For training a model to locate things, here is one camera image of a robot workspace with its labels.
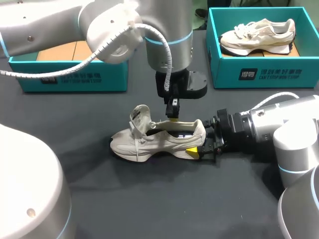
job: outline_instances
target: shoelace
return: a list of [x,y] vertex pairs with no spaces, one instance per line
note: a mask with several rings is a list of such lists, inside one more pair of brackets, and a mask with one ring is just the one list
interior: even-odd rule
[[255,22],[252,21],[250,23],[248,23],[247,25],[244,24],[239,24],[238,26],[235,26],[235,34],[237,35],[237,37],[239,38],[243,38],[243,37],[247,37],[247,36],[251,36],[252,34],[252,30],[254,29],[253,24]]
[[[146,136],[146,134],[138,131],[135,128],[135,126],[132,124],[132,122],[129,122],[129,123],[130,123],[130,131],[131,131],[132,137],[134,138],[134,141],[135,141],[136,162],[138,162],[139,161],[139,143],[144,144],[147,141],[147,139],[144,138],[144,136]],[[156,128],[156,123],[150,122],[150,127],[152,129]]]

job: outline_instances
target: shoe box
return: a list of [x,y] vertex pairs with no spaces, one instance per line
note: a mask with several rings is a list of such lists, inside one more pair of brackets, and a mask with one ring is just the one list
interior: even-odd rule
[[[92,54],[85,41],[71,42],[40,52],[14,56],[9,65],[15,72],[46,73],[73,67]],[[127,90],[128,64],[106,64],[93,60],[82,70],[42,79],[17,79],[24,92],[124,92]]]
[[[296,37],[289,55],[258,52],[247,57],[222,54],[218,36],[235,26],[292,18]],[[314,88],[319,79],[319,35],[303,7],[210,8],[206,47],[214,88]]]

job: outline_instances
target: shoe sole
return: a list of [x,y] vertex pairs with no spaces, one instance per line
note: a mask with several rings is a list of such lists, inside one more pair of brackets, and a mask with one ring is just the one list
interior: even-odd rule
[[[199,159],[198,156],[194,155],[190,155],[186,152],[186,150],[179,150],[179,151],[174,151],[174,152],[170,152],[170,151],[162,151],[162,152],[168,152],[172,155],[174,155],[176,158],[182,158],[182,159],[191,159],[191,160],[197,160]],[[138,162],[138,163],[143,163],[145,161],[147,161],[150,157],[153,156],[153,154],[147,154],[147,155],[139,155],[139,160],[137,161],[137,157],[136,156],[128,156],[128,155],[123,155],[117,152],[114,152],[117,156],[129,160],[129,161],[133,161],[133,162]]]
[[258,46],[251,49],[234,49],[234,48],[226,47],[223,45],[220,45],[220,48],[223,53],[232,55],[232,56],[248,56],[253,51],[258,51],[258,50],[268,51],[269,53],[273,53],[273,54],[288,55],[293,48],[293,43],[290,43],[289,45],[284,45],[284,46],[262,45],[262,46]]

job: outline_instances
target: white sneaker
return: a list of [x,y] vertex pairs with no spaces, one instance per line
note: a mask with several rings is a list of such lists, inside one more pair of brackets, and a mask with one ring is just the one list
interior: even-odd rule
[[271,22],[263,19],[240,24],[235,30],[222,34],[219,38],[222,51],[235,56],[247,56],[260,49],[275,54],[289,54],[296,35],[295,22]]
[[[130,114],[130,126],[112,136],[111,149],[121,158],[145,162],[153,154],[169,152],[178,158],[198,159],[196,154],[188,154],[186,149],[202,146],[206,131],[202,122],[152,122],[150,109],[146,105],[137,106]],[[173,136],[171,131],[191,132]]]

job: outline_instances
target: white cable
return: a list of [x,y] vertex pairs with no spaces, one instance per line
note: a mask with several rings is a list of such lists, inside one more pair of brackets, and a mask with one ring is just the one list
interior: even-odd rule
[[165,48],[166,57],[167,57],[167,69],[166,69],[166,77],[164,82],[164,89],[165,91],[169,91],[169,81],[170,81],[170,75],[172,70],[172,58],[171,58],[171,51],[170,51],[168,42],[156,28],[147,24],[142,24],[142,23],[136,23],[134,26],[127,26],[124,29],[120,30],[118,33],[108,38],[108,40],[105,43],[103,43],[91,56],[89,56],[87,59],[82,61],[80,64],[73,66],[69,69],[51,72],[51,73],[40,73],[40,74],[26,74],[26,73],[16,73],[16,72],[0,70],[0,75],[11,76],[16,78],[38,79],[38,78],[59,77],[59,76],[64,76],[64,75],[74,73],[76,71],[81,70],[88,64],[90,64],[90,62],[93,61],[96,57],[98,57],[105,50],[105,48],[107,48],[109,44],[111,44],[111,42],[113,42],[117,37],[119,37],[120,35],[122,35],[123,33],[127,31],[133,30],[134,28],[148,30],[154,33],[155,35],[157,35],[159,40],[162,42]]
[[[295,97],[296,99],[299,99],[299,96],[297,96],[294,93],[291,93],[291,92],[280,92],[280,93],[276,93],[276,94],[274,94],[272,96],[269,96],[268,98],[264,99],[258,105],[253,107],[251,110],[258,109],[259,107],[263,106],[268,101],[272,100],[273,98],[279,97],[279,96],[292,96],[292,97]],[[241,112],[240,115],[242,115],[242,116],[247,115],[247,114],[249,114],[249,111]]]

